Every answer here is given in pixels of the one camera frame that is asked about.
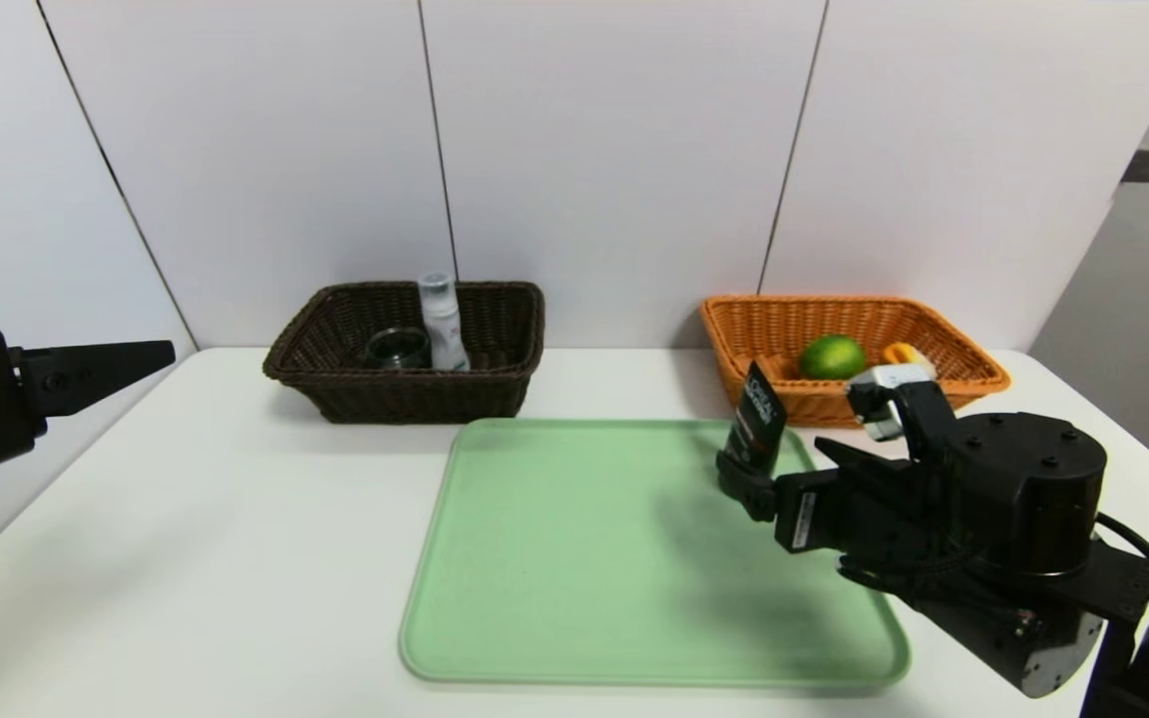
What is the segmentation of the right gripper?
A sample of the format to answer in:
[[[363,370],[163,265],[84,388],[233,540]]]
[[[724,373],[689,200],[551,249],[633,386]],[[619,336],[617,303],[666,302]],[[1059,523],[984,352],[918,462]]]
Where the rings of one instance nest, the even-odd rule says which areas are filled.
[[[776,491],[766,470],[722,450],[717,486],[751,520],[776,520],[774,540],[791,553],[832,549],[880,568],[930,558],[938,512],[930,468],[879,460],[835,438],[816,437],[813,447],[836,468],[781,476]]]

